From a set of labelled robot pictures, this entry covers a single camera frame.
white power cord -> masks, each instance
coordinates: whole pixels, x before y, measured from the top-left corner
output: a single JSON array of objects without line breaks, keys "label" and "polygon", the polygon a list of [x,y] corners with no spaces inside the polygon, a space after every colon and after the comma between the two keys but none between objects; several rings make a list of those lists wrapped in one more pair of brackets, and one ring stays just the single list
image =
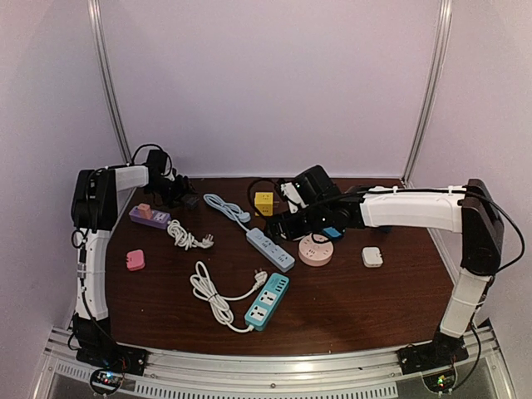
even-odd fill
[{"label": "white power cord", "polygon": [[207,234],[200,242],[194,237],[194,235],[192,235],[192,233],[189,233],[183,226],[181,226],[179,220],[172,220],[170,224],[168,224],[166,231],[170,237],[174,238],[174,245],[176,247],[185,248],[185,251],[188,251],[190,248],[207,249],[214,245],[214,237],[212,234]]},{"label": "white power cord", "polygon": [[190,283],[192,284],[192,287],[194,287],[192,289],[192,294],[198,299],[210,304],[214,318],[218,323],[231,328],[236,333],[248,333],[253,330],[253,326],[249,326],[245,329],[233,326],[234,315],[233,312],[231,312],[231,308],[227,301],[239,301],[240,299],[247,298],[262,287],[267,279],[268,274],[260,271],[255,274],[255,284],[247,293],[236,298],[222,297],[218,294],[214,283],[211,281],[207,267],[203,262],[198,261],[196,262],[196,274],[190,276]]}]

blue power strip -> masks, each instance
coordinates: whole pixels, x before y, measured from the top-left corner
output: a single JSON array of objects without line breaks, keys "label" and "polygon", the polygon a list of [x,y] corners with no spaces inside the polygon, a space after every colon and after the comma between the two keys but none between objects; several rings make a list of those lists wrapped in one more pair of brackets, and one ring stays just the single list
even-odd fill
[{"label": "blue power strip", "polygon": [[268,282],[246,313],[246,325],[253,326],[257,331],[264,330],[288,290],[289,281],[288,277],[279,273],[269,276]]}]

metal frame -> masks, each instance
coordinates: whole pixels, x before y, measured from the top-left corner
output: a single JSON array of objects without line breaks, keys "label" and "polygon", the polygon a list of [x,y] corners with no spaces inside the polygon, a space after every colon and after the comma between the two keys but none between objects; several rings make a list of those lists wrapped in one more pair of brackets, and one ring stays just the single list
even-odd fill
[{"label": "metal frame", "polygon": [[[481,357],[490,365],[490,375],[499,399],[513,399],[515,394],[493,330],[478,330]],[[53,328],[33,383],[32,398],[45,399],[55,374],[86,381],[94,369],[76,360],[67,346],[70,332]],[[473,362],[478,353],[471,332],[465,335],[469,358],[457,365]],[[188,397],[292,398],[305,396],[342,397],[367,389],[393,390],[396,382],[419,378],[420,373],[403,376],[396,350],[389,347],[369,351],[314,356],[244,357],[215,356],[147,348],[149,355],[143,377],[127,375],[124,393],[142,397],[170,397],[171,392]],[[158,395],[143,390],[154,390]]]},{"label": "metal frame", "polygon": [[451,9],[452,0],[441,0],[440,17],[438,28],[436,30],[436,42],[434,53],[432,54],[432,64],[429,72],[429,80],[426,84],[425,98],[421,106],[421,114],[417,122],[416,135],[412,143],[412,148],[406,162],[405,172],[402,180],[409,183],[416,167],[416,162],[421,150],[421,144],[425,137],[426,128],[431,118],[431,111],[436,99],[436,88],[440,80],[441,69],[447,52],[447,43],[449,42],[449,33],[451,32]]},{"label": "metal frame", "polygon": [[127,142],[126,132],[124,131],[124,125],[122,123],[118,101],[116,99],[115,86],[113,85],[111,77],[111,67],[107,56],[103,25],[101,23],[100,0],[87,0],[87,3],[89,7],[92,33],[94,35],[94,43],[96,45],[96,54],[98,56],[98,63],[100,64],[101,80],[106,95],[107,108],[109,110],[109,115],[111,116],[116,139],[118,140],[118,147],[122,155],[122,160],[126,163],[130,163],[131,150]]}]

white backdrop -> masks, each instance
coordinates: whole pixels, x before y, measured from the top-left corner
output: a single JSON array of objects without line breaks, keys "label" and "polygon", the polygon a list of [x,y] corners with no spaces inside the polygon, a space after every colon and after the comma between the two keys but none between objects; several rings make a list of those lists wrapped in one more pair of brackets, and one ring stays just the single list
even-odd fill
[{"label": "white backdrop", "polygon": [[101,5],[132,150],[188,175],[400,176],[440,2],[113,0]]}]

robotic arm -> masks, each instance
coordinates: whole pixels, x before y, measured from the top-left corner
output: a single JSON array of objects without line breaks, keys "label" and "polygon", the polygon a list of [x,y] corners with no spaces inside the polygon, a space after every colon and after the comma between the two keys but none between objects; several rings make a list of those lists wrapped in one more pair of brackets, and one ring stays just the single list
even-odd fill
[{"label": "robotic arm", "polygon": [[325,228],[343,231],[382,226],[444,229],[462,234],[458,282],[433,340],[398,351],[403,374],[464,360],[463,334],[500,267],[504,225],[481,180],[446,189],[351,188],[346,193],[317,165],[294,180],[279,181],[289,211],[266,219],[272,239],[298,239]]},{"label": "robotic arm", "polygon": [[105,297],[106,249],[118,220],[117,193],[144,187],[174,206],[194,193],[185,176],[167,169],[168,155],[150,150],[143,165],[82,170],[76,182],[71,216],[76,230],[77,302],[73,334],[80,344],[76,358],[93,366],[142,375],[146,351],[118,345],[111,336]]}]

